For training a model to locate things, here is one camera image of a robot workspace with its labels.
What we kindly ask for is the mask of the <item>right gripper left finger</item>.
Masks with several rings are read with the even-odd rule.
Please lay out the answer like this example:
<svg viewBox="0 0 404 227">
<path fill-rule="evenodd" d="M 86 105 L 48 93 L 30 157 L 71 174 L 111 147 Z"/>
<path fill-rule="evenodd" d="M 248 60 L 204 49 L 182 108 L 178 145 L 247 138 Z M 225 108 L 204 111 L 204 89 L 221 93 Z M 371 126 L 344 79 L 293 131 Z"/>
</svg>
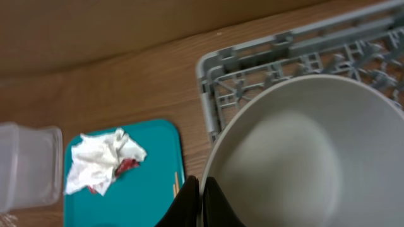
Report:
<svg viewBox="0 0 404 227">
<path fill-rule="evenodd" d="M 156 227 L 197 227 L 199 211 L 199 181 L 194 175 L 187 177 L 179 193 Z"/>
</svg>

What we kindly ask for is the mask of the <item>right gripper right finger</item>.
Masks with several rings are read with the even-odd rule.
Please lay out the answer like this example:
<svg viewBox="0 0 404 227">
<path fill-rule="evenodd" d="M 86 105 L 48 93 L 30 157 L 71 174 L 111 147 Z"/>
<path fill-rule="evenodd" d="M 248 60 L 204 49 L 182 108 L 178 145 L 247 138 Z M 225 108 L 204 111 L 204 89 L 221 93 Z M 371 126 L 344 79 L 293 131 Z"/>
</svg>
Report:
<svg viewBox="0 0 404 227">
<path fill-rule="evenodd" d="M 246 227 L 231 208 L 218 182 L 207 177 L 203 192 L 204 227 Z"/>
</svg>

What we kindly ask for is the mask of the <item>wooden chopstick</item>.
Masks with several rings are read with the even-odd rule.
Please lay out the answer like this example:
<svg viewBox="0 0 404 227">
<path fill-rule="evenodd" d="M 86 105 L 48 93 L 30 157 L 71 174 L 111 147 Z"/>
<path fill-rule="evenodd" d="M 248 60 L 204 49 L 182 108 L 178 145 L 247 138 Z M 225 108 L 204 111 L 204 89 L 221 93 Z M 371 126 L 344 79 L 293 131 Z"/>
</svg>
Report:
<svg viewBox="0 0 404 227">
<path fill-rule="evenodd" d="M 176 195 L 177 195 L 177 187 L 176 187 L 176 184 L 173 184 L 173 194 L 174 194 L 174 198 L 175 198 Z"/>
<path fill-rule="evenodd" d="M 178 173 L 175 172 L 174 176 L 175 176 L 175 195 L 177 195 L 179 193 L 179 189 L 180 189 L 179 188 L 179 176 L 178 176 Z"/>
</svg>

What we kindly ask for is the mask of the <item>grey bowl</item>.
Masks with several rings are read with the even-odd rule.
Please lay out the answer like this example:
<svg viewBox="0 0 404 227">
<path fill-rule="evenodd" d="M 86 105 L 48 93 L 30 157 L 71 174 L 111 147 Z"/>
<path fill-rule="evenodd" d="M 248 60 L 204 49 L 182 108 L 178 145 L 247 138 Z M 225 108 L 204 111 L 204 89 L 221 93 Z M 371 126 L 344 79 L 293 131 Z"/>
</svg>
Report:
<svg viewBox="0 0 404 227">
<path fill-rule="evenodd" d="M 209 177 L 247 226 L 402 226 L 403 111 L 352 79 L 284 81 L 221 132 Z"/>
</svg>

